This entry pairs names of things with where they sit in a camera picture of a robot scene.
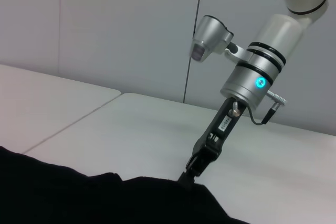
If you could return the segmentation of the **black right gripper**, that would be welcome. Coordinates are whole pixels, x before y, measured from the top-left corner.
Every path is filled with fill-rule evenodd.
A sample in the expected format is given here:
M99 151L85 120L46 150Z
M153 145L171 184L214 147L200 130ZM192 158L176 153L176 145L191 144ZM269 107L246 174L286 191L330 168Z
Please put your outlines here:
M181 185L193 185L210 163L217 160L222 152L222 146L247 105L235 98L228 98L217 111L215 117L197 140L193 148L193 155L178 179Z

